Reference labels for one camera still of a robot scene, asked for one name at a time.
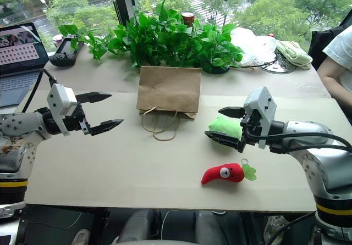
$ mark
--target laptop screen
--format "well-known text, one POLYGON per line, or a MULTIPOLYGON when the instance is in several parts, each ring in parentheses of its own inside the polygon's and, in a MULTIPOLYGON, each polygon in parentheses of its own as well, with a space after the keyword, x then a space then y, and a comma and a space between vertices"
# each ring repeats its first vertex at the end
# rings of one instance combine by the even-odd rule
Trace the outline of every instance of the laptop screen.
POLYGON ((40 69, 48 60, 33 23, 0 29, 0 75, 40 69))

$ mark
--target keychain ring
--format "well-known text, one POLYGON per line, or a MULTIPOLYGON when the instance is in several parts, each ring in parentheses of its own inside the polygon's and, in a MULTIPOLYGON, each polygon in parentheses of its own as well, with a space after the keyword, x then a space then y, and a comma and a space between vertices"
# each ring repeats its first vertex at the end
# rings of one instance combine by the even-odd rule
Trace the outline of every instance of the keychain ring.
POLYGON ((246 158, 243 158, 243 159, 241 160, 241 163, 242 163, 242 164, 248 164, 248 160, 247 160, 246 158))

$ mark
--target potted plant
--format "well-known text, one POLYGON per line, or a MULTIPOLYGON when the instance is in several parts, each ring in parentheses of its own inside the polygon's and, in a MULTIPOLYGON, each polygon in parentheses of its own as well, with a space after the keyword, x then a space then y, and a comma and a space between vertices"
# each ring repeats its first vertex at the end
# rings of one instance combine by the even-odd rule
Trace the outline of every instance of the potted plant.
POLYGON ((203 27, 195 20, 193 27, 183 24, 182 16, 173 9, 166 10, 164 1, 154 13, 135 9, 135 17, 126 27, 118 25, 105 37, 95 36, 94 31, 78 29, 75 25, 62 25, 60 32, 77 35, 71 42, 89 44, 93 58, 100 58, 107 52, 118 54, 130 52, 132 66, 144 64, 178 67, 201 67, 205 72, 220 74, 242 59, 242 50, 231 44, 230 32, 234 25, 224 25, 222 31, 215 25, 203 27))

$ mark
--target plant pot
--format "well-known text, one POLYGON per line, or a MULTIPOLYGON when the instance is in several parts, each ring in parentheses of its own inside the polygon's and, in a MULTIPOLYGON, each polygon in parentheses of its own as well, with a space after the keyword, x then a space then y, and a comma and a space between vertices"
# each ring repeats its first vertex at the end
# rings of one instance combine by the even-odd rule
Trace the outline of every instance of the plant pot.
POLYGON ((222 69, 220 66, 212 66, 212 72, 210 72, 210 73, 215 74, 215 75, 219 75, 219 74, 224 74, 229 70, 230 70, 229 65, 225 66, 225 69, 222 69))

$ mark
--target paper bag handle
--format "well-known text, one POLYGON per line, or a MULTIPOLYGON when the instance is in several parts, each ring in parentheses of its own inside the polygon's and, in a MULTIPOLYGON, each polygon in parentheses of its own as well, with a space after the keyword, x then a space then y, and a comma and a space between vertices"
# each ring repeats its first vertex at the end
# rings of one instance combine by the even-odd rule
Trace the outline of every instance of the paper bag handle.
POLYGON ((175 115, 174 115, 173 120, 171 121, 171 123, 168 124, 166 127, 162 128, 161 131, 156 131, 156 127, 157 127, 157 124, 158 124, 158 121, 159 121, 159 116, 160 116, 160 114, 157 113, 157 114, 155 115, 155 118, 154 118, 154 123, 155 123, 154 130, 152 131, 152 130, 149 130, 149 129, 147 129, 147 128, 145 127, 145 125, 144 125, 144 118, 145 118, 145 115, 146 115, 146 114, 148 114, 149 112, 152 112, 153 110, 156 110, 156 106, 154 106, 153 108, 151 108, 151 109, 149 109, 149 110, 147 110, 146 112, 143 113, 143 115, 142 115, 142 127, 143 127, 143 129, 146 130, 146 131, 148 131, 148 132, 152 132, 152 133, 153 133, 153 137, 154 137, 155 139, 157 139, 158 141, 162 141, 162 142, 171 141, 173 138, 176 137, 176 134, 177 134, 177 131, 178 131, 178 127, 179 127, 179 125, 180 125, 180 117, 177 116, 177 113, 178 113, 178 112, 175 112, 175 115), (177 121, 177 126, 176 126, 176 129, 175 129, 175 133, 174 133, 174 135, 173 135, 171 138, 169 138, 169 139, 160 139, 160 138, 158 138, 158 137, 156 136, 156 135, 158 135, 158 134, 161 134, 161 133, 167 131, 167 128, 169 128, 171 125, 173 125, 175 121, 177 121))

